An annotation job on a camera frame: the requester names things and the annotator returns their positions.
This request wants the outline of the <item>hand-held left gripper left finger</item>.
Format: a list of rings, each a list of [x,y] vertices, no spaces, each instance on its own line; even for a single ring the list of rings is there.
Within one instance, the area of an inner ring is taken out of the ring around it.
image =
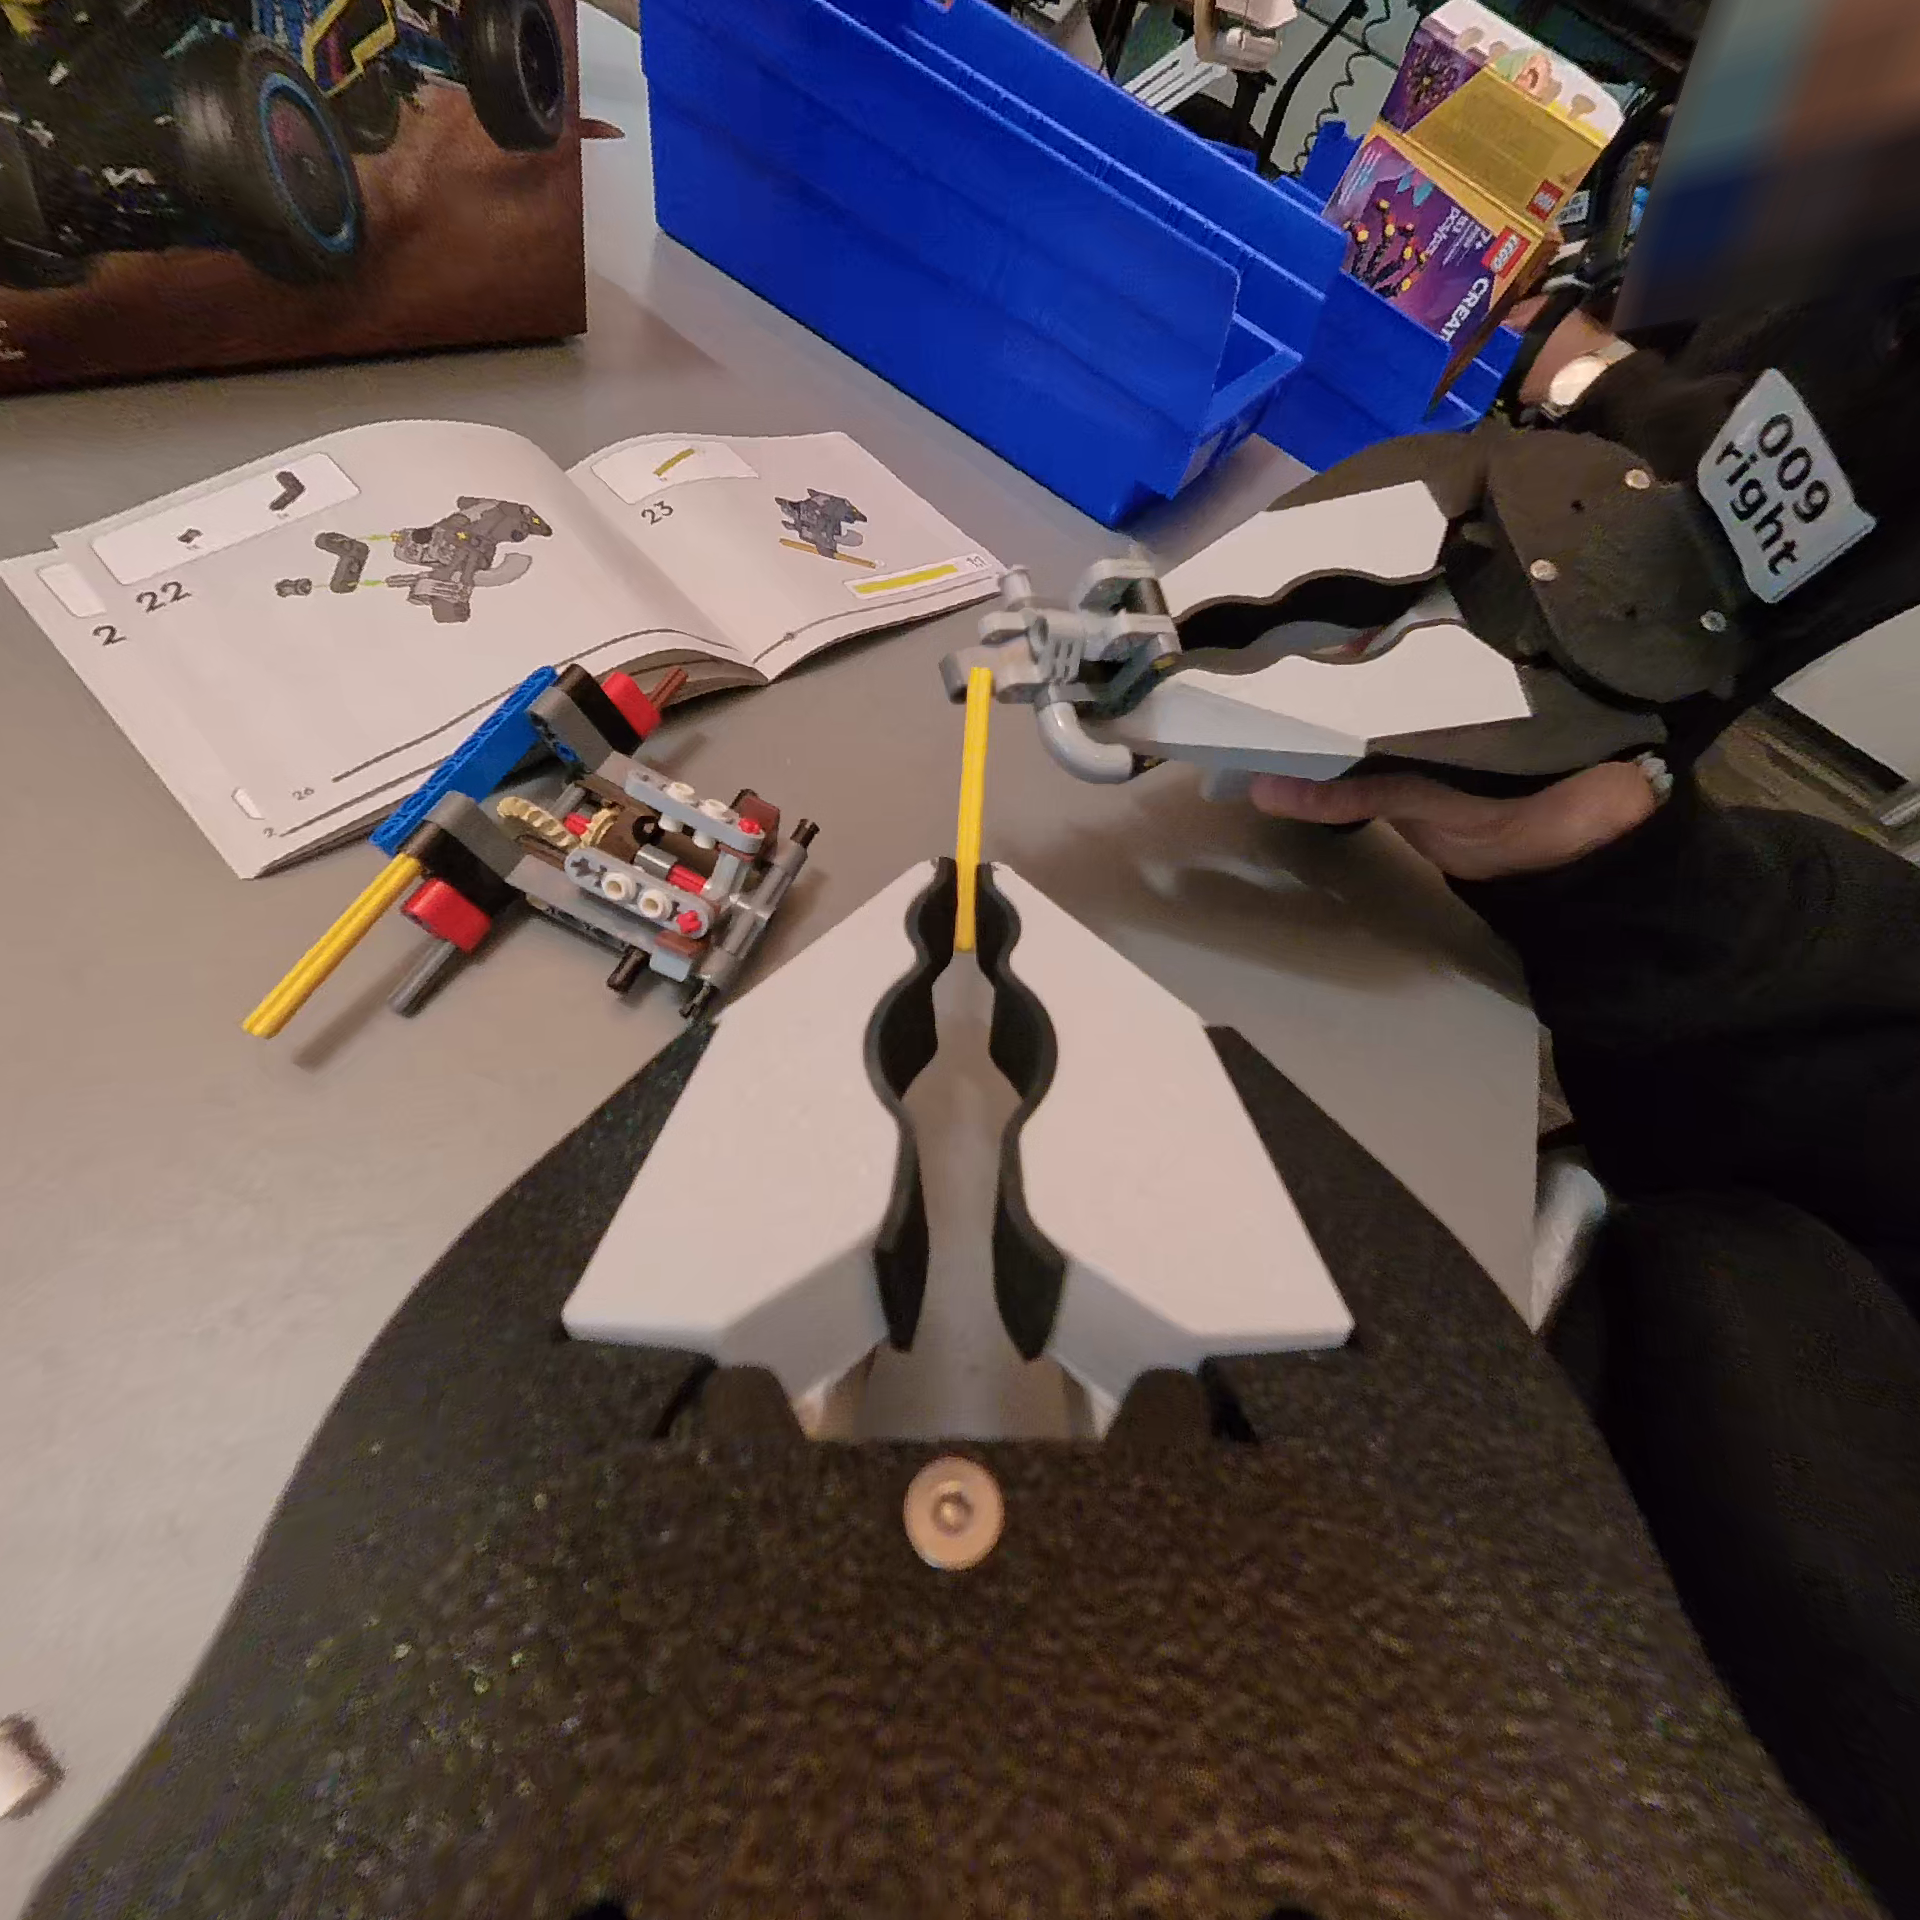
[[[772,1375],[851,1438],[929,1279],[904,1091],[937,1048],[955,865],[924,859],[726,1005],[562,1309],[565,1333]]]

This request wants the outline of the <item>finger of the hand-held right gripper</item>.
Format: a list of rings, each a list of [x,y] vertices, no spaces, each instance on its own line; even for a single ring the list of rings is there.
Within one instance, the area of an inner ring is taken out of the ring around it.
[[[1165,568],[1158,592],[1181,633],[1220,613],[1248,614],[1259,633],[1348,603],[1390,605],[1438,574],[1449,525],[1421,481],[1284,505]]]
[[[1198,649],[1117,718],[1117,742],[1209,770],[1329,779],[1409,736],[1529,718],[1517,665],[1436,584],[1368,639],[1310,622]]]

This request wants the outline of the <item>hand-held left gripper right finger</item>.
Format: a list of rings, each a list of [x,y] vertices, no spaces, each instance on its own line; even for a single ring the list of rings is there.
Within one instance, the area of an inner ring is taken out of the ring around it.
[[[1325,1258],[1181,998],[1013,865],[976,879],[1000,1137],[992,1282],[1018,1353],[1106,1433],[1150,1374],[1330,1353],[1354,1334]]]

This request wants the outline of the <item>grey lego suspension assembly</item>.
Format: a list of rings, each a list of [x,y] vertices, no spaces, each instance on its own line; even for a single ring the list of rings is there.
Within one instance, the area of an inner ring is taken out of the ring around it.
[[[1180,654],[1162,575],[1134,550],[1096,562],[1066,601],[1041,599],[1025,568],[1006,571],[978,639],[939,670],[950,704],[962,704],[974,672],[985,670],[989,701],[1028,709],[1046,755],[1069,777],[1126,784],[1155,759],[1099,736],[1092,721],[1136,709]]]

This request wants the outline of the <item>yellow lego axle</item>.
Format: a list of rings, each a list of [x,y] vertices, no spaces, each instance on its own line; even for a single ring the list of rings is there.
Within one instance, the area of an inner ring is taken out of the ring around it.
[[[972,953],[976,949],[976,893],[985,825],[992,709],[992,670],[988,665],[976,665],[968,672],[964,686],[964,734],[955,801],[955,953]]]

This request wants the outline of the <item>instruction booklet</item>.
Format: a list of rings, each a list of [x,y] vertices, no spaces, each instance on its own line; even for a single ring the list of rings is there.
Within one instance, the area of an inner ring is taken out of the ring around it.
[[[838,431],[653,434],[562,469],[453,419],[336,429],[4,562],[246,879],[377,825],[540,666],[758,688],[1000,583]]]

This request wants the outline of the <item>purple lego box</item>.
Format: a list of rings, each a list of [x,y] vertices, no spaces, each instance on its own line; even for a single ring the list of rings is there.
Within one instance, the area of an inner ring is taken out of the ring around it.
[[[1554,251],[1546,222],[1504,208],[1387,128],[1355,147],[1325,208],[1344,274],[1470,357]]]

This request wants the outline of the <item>lego chassis assembly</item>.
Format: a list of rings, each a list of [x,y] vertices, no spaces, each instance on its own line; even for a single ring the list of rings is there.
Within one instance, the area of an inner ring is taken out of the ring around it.
[[[657,973],[682,1015],[726,995],[794,881],[819,825],[781,827],[753,787],[715,800],[643,750],[682,693],[629,672],[541,666],[518,683],[372,832],[387,865],[246,1015],[280,1035],[370,930],[401,912],[422,933],[390,993],[418,1015],[510,923],[540,917],[609,949],[609,990]]]

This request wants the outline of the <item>yellow lego box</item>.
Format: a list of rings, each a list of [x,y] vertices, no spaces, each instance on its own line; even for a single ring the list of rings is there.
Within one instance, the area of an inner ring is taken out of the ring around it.
[[[1597,142],[1485,70],[1401,131],[1428,173],[1537,224],[1569,202],[1613,139]]]

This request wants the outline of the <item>lilac lego box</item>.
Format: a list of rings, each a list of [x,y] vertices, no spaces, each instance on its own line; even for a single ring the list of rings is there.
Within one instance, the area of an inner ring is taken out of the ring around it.
[[[1481,70],[1581,126],[1597,142],[1612,139],[1622,126],[1621,103],[1605,83],[1478,1],[1445,1],[1421,17],[1382,97],[1379,123],[1414,128]]]

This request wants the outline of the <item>lego set box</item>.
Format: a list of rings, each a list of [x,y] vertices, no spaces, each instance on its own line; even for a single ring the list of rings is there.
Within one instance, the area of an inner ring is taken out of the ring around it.
[[[4,1],[4,395],[585,323],[577,3]]]

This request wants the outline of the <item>person's right hand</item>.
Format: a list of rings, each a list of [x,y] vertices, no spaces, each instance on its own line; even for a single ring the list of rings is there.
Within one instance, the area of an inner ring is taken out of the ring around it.
[[[1385,825],[1453,879],[1553,873],[1643,827],[1673,793],[1654,755],[1605,760],[1521,797],[1483,797],[1427,775],[1330,781],[1259,775],[1251,801],[1298,825]]]

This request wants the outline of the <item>blue storage bin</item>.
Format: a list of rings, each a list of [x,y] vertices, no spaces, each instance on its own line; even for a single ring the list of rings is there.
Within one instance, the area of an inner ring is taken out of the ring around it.
[[[1281,182],[1284,202],[1302,211],[1310,310],[1302,359],[1282,378],[1259,429],[1317,470],[1379,441],[1472,427],[1494,406],[1521,352],[1517,330],[1502,318],[1470,357],[1453,361],[1432,334],[1344,274],[1346,248],[1325,208],[1358,144],[1360,137],[1337,128],[1320,134],[1308,173],[1325,197]]]

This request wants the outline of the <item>blue bin with dividers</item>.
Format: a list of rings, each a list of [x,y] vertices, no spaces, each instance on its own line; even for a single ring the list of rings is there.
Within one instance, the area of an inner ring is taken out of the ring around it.
[[[1342,237],[992,3],[641,3],[657,219],[1123,525],[1253,437]]]

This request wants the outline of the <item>poster board on white stand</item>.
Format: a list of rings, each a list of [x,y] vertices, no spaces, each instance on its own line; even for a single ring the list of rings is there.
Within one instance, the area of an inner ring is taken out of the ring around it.
[[[1177,105],[1222,75],[1248,80],[1259,91],[1298,7],[1293,1],[1198,1],[1187,3],[1187,14],[1188,35],[1146,63],[1132,80],[1121,81],[1155,111],[1172,114]]]

